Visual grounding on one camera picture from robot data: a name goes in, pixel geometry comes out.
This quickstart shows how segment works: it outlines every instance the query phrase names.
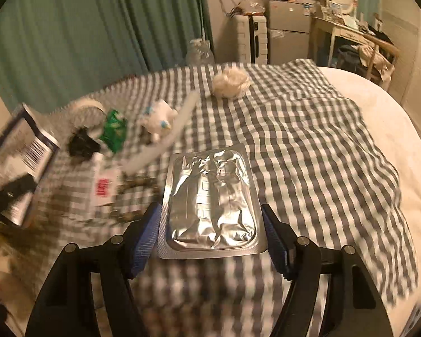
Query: checkered cloth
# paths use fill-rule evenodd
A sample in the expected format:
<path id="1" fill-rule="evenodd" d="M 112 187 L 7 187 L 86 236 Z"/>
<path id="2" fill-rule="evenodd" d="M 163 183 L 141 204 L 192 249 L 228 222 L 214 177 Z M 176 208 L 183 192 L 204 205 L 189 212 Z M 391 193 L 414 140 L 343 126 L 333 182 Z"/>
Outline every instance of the checkered cloth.
<path id="1" fill-rule="evenodd" d="M 308 60 L 230 65 L 243 66 L 252 79 L 247 94 L 234 101 L 211 95 L 212 78 L 226 65 L 170 69 L 92 94 L 108 109 L 122 111 L 129 122 L 124 150 L 109 156 L 108 164 L 141 150 L 146 138 L 138 120 L 147 105 L 164 99 L 178 109 L 187 93 L 199 90 L 201 101 L 183 136 L 141 175 L 163 184 L 171 153 L 244 143 L 261 204 L 270 204 L 298 235 L 319 246 L 357 245 L 386 306 L 411 293 L 418 273 L 399 209 L 398 174 L 374 145 L 357 105 Z M 50 115 L 63 145 L 72 133 L 70 115 L 68 110 Z M 94 115 L 99 114 L 88 112 L 80 121 Z M 90 178 L 91 164 L 73 165 L 63 150 L 41 184 L 33 211 L 44 231 L 19 251 L 15 265 L 35 293 L 66 243 L 100 244 L 125 229 L 114 224 L 107 207 L 87 214 Z M 123 212 L 144 209 L 150 199 L 149 189 L 135 189 L 116 206 Z M 288 287 L 266 252 L 207 260 L 151 257 L 132 284 L 151 336 L 268 336 Z M 322 276 L 311 336 L 321 324 L 326 290 Z"/>

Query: metal screw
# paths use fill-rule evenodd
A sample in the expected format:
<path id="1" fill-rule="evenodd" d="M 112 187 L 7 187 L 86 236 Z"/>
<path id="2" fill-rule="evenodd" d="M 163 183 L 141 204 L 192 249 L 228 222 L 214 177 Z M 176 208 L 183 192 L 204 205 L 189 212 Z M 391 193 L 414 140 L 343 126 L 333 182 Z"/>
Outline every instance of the metal screw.
<path id="1" fill-rule="evenodd" d="M 111 243 L 112 244 L 120 244 L 123 242 L 123 237 L 121 235 L 115 235 L 111 238 Z"/>
<path id="2" fill-rule="evenodd" d="M 310 243 L 310 240 L 309 240 L 309 238 L 307 238 L 307 237 L 298 237 L 298 243 L 301 245 L 301 246 L 308 246 L 309 245 L 309 243 Z"/>
<path id="3" fill-rule="evenodd" d="M 354 253 L 356 253 L 356 249 L 350 245 L 345 246 L 344 250 L 348 255 L 353 255 Z"/>
<path id="4" fill-rule="evenodd" d="M 75 244 L 75 243 L 69 243 L 68 245 L 66 245 L 66 246 L 64 247 L 64 250 L 65 250 L 67 253 L 71 253 L 71 252 L 73 252 L 74 250 L 76 250 L 76 244 Z"/>

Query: white bed sheet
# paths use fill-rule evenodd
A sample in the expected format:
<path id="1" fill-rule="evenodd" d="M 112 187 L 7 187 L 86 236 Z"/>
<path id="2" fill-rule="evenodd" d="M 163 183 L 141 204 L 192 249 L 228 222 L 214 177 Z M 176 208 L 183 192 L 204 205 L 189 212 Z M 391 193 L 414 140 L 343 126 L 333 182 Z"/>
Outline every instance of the white bed sheet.
<path id="1" fill-rule="evenodd" d="M 418 267 L 418 288 L 387 309 L 393 334 L 400 336 L 412 311 L 421 311 L 421 140 L 409 116 L 379 86 L 351 72 L 320 69 L 343 96 L 357 103 L 376 146 L 399 174 L 401 211 L 413 238 Z"/>

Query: green plastic wrapper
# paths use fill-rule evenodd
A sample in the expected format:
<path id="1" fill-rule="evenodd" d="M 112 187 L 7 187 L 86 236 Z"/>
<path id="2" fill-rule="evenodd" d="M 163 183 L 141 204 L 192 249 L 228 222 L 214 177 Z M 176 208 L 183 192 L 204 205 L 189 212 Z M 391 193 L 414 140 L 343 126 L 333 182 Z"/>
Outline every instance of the green plastic wrapper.
<path id="1" fill-rule="evenodd" d="M 123 148 L 123 143 L 126 139 L 127 120 L 116 109 L 111 110 L 104 123 L 103 134 L 100 139 L 106 143 L 108 148 L 117 153 Z"/>

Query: crinkled foil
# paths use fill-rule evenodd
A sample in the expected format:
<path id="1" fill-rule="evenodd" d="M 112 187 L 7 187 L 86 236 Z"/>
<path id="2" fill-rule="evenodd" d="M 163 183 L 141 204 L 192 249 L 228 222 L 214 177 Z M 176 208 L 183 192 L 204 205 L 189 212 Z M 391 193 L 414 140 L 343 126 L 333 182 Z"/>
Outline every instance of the crinkled foil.
<path id="1" fill-rule="evenodd" d="M 164 258 L 258 253 L 259 241 L 263 252 L 265 231 L 245 146 L 174 155 L 161 229 L 158 253 L 165 248 Z"/>

